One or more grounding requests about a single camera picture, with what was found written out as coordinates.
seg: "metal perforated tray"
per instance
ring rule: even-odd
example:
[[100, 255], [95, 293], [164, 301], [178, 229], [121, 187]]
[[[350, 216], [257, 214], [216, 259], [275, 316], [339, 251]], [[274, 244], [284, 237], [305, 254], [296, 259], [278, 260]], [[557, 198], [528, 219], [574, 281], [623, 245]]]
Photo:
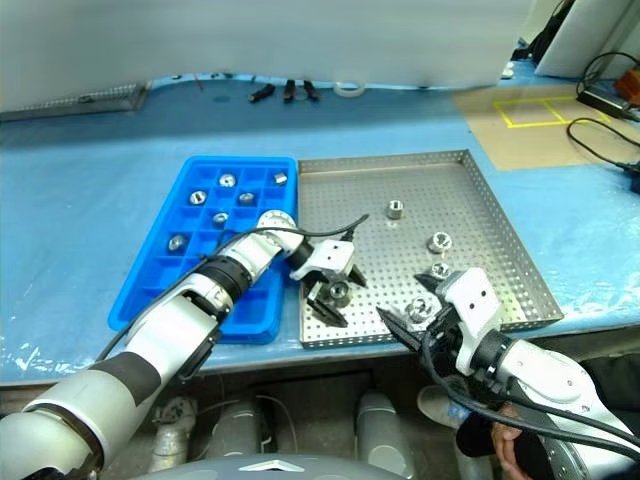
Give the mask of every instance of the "metal perforated tray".
[[[390, 200], [404, 203], [389, 220]], [[562, 313], [467, 150], [299, 163], [301, 225], [321, 231], [371, 216], [355, 236], [356, 264], [368, 287], [354, 287], [342, 309], [347, 328], [327, 327], [301, 299], [300, 340], [306, 347], [391, 341], [375, 307], [404, 310], [424, 288], [413, 275], [444, 261], [452, 270], [486, 270], [504, 304], [502, 330], [540, 327]], [[426, 248], [436, 231], [453, 238], [444, 259]]]

